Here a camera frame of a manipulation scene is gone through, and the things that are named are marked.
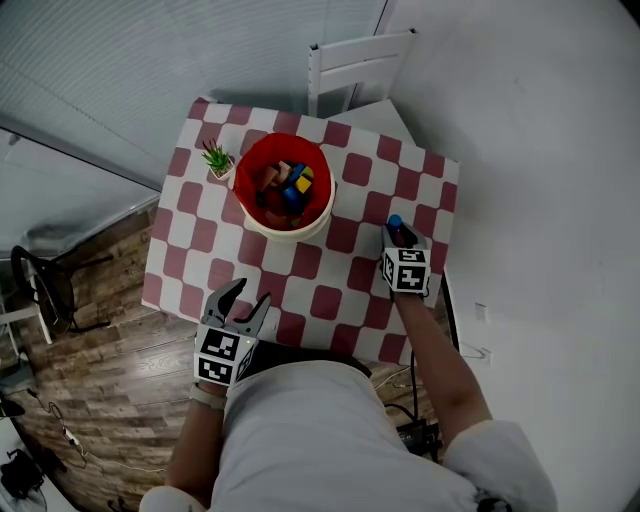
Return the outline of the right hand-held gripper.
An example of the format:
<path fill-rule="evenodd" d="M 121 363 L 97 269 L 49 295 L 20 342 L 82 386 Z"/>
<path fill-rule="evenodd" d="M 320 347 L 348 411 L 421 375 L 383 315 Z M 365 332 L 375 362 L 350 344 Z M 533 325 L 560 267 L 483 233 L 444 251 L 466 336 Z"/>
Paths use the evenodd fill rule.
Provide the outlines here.
<path fill-rule="evenodd" d="M 409 224 L 400 228 L 385 224 L 382 245 L 381 271 L 390 290 L 428 296 L 431 251 L 427 239 Z"/>

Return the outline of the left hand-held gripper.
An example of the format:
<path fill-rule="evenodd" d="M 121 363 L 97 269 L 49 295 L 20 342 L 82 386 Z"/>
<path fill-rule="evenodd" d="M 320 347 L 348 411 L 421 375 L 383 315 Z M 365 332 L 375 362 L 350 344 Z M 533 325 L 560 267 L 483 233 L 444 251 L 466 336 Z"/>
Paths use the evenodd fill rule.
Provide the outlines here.
<path fill-rule="evenodd" d="M 231 386 L 251 362 L 259 342 L 257 335 L 271 306 L 271 293 L 264 294 L 247 317 L 226 324 L 227 316 L 246 283 L 246 278 L 229 281 L 207 299 L 195 337 L 196 379 Z"/>

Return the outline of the pile of colourful wooden blocks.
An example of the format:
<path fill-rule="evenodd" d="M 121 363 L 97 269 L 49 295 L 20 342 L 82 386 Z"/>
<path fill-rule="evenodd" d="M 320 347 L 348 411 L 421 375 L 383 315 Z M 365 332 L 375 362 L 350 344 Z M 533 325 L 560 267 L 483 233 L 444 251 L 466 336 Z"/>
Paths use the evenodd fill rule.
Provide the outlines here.
<path fill-rule="evenodd" d="M 281 194 L 284 188 L 294 185 L 300 175 L 307 176 L 314 183 L 313 170 L 304 163 L 279 161 L 277 164 L 269 165 L 262 169 L 256 185 L 255 202 L 257 206 L 264 210 L 267 224 L 272 229 L 293 230 L 300 227 L 304 212 L 301 215 L 289 214 L 285 209 Z M 306 207 L 309 202 L 311 188 L 304 195 Z"/>

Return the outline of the person's left forearm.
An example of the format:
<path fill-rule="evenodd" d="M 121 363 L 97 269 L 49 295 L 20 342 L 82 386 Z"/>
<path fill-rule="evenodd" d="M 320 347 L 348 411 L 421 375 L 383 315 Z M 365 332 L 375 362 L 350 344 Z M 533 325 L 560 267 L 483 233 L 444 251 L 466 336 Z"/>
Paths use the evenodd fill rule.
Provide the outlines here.
<path fill-rule="evenodd" d="M 191 401 L 167 468 L 165 484 L 209 508 L 219 473 L 223 412 Z"/>

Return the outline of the person's right forearm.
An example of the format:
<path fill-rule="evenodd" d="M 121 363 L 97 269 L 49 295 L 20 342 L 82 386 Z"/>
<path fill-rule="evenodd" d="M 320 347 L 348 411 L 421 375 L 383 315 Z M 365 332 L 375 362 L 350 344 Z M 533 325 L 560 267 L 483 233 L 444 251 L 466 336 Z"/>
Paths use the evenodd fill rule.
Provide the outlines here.
<path fill-rule="evenodd" d="M 458 434 L 490 420 L 492 415 L 475 375 L 422 299 L 414 294 L 396 293 L 394 302 L 443 441 L 449 445 Z"/>

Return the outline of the person's dark trousers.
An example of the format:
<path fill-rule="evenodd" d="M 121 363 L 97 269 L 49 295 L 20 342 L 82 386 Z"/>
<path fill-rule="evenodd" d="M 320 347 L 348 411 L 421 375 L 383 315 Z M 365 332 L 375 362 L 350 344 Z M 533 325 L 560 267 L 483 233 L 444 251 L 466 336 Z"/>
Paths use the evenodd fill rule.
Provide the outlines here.
<path fill-rule="evenodd" d="M 260 341 L 255 346 L 251 362 L 239 380 L 278 366 L 313 361 L 329 361 L 344 364 L 360 371 L 367 378 L 370 378 L 372 375 L 371 370 L 367 366 L 349 355 L 328 350 L 293 347 L 268 341 Z"/>

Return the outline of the red and white checkered tablecloth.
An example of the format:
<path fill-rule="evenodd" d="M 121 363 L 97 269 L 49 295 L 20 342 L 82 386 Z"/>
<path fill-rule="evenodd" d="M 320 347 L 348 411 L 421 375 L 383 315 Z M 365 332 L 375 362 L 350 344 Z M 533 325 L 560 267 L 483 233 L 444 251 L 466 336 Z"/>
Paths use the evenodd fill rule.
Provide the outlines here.
<path fill-rule="evenodd" d="M 241 157 L 269 133 L 301 136 L 323 152 L 337 186 L 327 223 L 298 243 L 258 232 L 228 181 L 202 152 L 216 141 Z M 270 294 L 261 335 L 407 364 L 410 349 L 379 269 L 381 228 L 400 216 L 431 251 L 428 306 L 436 302 L 454 219 L 455 161 L 335 121 L 196 100 L 178 138 L 151 234 L 142 302 L 198 321 L 220 285 L 246 278 L 243 305 Z"/>

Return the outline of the beige wristband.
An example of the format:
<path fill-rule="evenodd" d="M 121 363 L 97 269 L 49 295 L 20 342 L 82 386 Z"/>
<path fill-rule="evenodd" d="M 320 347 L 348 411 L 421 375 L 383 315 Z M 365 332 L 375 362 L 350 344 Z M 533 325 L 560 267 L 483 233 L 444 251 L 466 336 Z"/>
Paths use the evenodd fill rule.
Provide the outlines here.
<path fill-rule="evenodd" d="M 189 399 L 191 401 L 198 402 L 214 411 L 223 411 L 226 407 L 227 398 L 225 396 L 218 396 L 210 393 L 209 391 L 202 389 L 198 383 L 194 383 L 191 386 Z"/>

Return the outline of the person's white shirt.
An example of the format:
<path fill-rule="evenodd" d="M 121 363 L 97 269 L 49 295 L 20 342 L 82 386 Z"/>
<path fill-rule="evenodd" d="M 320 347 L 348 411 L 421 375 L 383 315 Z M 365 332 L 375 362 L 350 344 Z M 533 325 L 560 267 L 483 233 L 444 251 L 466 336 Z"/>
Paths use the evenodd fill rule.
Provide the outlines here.
<path fill-rule="evenodd" d="M 140 512 L 557 512 L 518 424 L 482 421 L 434 463 L 407 450 L 361 371 L 329 361 L 278 366 L 230 389 L 210 497 L 204 506 L 156 487 Z"/>

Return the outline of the small green potted plant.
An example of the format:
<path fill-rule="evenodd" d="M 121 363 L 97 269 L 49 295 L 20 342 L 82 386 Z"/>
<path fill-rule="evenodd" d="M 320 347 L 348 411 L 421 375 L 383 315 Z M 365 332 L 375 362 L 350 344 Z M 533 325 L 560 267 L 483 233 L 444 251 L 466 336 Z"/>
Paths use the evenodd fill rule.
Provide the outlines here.
<path fill-rule="evenodd" d="M 202 145 L 202 157 L 212 175 L 217 180 L 229 179 L 235 170 L 235 163 L 230 154 L 215 139 L 203 142 Z"/>

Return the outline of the white wooden chair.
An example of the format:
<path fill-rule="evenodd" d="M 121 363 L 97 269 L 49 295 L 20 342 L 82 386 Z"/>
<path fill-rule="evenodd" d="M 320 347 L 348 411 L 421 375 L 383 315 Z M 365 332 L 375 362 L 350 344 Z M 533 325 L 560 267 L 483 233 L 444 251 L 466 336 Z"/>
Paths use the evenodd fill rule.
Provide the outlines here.
<path fill-rule="evenodd" d="M 415 30 L 409 29 L 310 46 L 308 115 L 318 115 L 321 95 L 350 88 L 352 94 L 342 112 L 331 117 L 333 121 L 411 143 L 413 138 L 392 103 L 390 92 L 417 36 Z"/>

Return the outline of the black stool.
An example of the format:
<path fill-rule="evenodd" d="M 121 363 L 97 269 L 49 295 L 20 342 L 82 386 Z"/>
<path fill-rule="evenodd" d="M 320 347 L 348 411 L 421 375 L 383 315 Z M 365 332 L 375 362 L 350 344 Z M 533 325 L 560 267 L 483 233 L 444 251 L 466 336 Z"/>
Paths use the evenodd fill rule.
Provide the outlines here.
<path fill-rule="evenodd" d="M 44 324 L 53 336 L 86 333 L 109 327 L 110 321 L 80 327 L 75 319 L 76 307 L 72 276 L 79 270 L 113 260 L 112 255 L 79 265 L 64 267 L 56 261 L 37 257 L 21 246 L 10 255 L 11 270 L 18 290 L 39 307 Z"/>

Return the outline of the black box on floor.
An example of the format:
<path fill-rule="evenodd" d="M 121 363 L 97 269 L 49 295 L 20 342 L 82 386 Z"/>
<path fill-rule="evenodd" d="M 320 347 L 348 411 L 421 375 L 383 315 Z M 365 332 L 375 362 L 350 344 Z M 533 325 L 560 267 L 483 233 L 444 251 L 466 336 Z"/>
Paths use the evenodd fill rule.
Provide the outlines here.
<path fill-rule="evenodd" d="M 443 446 L 438 423 L 428 424 L 425 419 L 419 419 L 399 426 L 397 433 L 410 453 L 428 455 L 433 462 L 438 462 L 439 450 Z"/>

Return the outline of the white window blinds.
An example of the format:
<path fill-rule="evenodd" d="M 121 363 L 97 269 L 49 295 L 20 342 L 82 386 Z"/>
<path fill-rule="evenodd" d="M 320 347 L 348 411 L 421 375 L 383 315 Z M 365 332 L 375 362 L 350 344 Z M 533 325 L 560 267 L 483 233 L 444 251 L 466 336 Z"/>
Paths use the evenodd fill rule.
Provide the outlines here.
<path fill-rule="evenodd" d="M 302 113 L 307 49 L 383 0 L 3 0 L 0 114 L 131 172 L 166 163 L 194 100 Z"/>

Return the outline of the white wall outlet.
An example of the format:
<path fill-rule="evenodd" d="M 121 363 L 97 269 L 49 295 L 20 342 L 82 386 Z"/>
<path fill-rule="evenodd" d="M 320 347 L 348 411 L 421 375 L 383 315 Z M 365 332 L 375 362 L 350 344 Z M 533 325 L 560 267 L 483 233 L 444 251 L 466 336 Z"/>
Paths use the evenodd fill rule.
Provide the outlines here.
<path fill-rule="evenodd" d="M 481 361 L 488 367 L 492 366 L 493 353 L 490 350 L 490 329 L 489 329 L 489 314 L 486 305 L 481 303 L 474 304 L 474 311 L 476 317 L 476 350 L 479 353 Z"/>

